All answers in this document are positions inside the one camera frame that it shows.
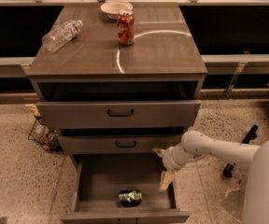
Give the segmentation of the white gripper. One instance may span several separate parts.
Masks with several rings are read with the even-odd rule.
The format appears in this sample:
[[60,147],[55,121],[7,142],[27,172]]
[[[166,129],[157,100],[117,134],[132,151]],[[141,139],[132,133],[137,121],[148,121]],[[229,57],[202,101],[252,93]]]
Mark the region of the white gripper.
[[159,185],[159,191],[165,191],[174,181],[175,173],[173,171],[183,168],[189,162],[191,154],[181,144],[169,147],[166,150],[155,147],[152,151],[159,157],[163,157],[163,166],[168,170],[162,171]]

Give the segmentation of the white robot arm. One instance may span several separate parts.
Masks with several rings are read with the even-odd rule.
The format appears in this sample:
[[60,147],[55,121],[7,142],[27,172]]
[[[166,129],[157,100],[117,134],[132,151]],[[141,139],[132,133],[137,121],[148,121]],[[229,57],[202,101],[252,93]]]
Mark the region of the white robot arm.
[[167,149],[154,150],[162,159],[164,170],[159,190],[166,190],[175,172],[189,162],[211,155],[248,173],[243,206],[243,224],[269,224],[269,140],[250,145],[213,139],[197,131],[185,132],[180,142]]

